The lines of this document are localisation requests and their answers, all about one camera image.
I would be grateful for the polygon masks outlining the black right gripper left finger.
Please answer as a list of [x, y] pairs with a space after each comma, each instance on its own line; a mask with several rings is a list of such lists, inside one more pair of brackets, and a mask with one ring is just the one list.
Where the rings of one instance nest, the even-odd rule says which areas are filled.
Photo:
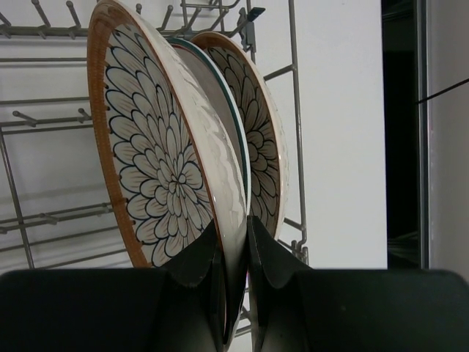
[[160, 268], [1, 275], [3, 351], [221, 351], [215, 226]]

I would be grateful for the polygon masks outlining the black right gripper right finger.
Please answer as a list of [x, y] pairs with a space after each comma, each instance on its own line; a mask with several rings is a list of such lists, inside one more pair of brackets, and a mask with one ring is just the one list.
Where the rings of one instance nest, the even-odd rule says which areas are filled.
[[440, 270], [313, 269], [248, 218], [255, 351], [466, 351], [468, 284]]

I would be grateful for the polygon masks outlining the floral plate brown rim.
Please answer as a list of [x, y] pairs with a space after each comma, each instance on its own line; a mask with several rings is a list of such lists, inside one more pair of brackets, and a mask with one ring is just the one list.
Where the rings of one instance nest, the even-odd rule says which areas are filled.
[[87, 75], [100, 163], [133, 266], [169, 263], [213, 224], [231, 342], [243, 302], [247, 208], [220, 117], [169, 42], [120, 1], [99, 1], [92, 12]]
[[240, 46], [217, 32], [191, 42], [221, 70], [240, 111], [251, 165], [251, 215], [277, 239], [284, 222], [289, 161], [282, 121], [262, 74]]

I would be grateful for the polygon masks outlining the orange sunburst plate dark rim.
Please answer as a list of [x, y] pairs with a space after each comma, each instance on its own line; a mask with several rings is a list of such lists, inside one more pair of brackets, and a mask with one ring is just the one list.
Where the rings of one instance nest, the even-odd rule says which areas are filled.
[[243, 176], [246, 208], [251, 206], [251, 165], [243, 122], [234, 94], [209, 55], [190, 41], [171, 38], [169, 43], [181, 56], [217, 112], [233, 144]]

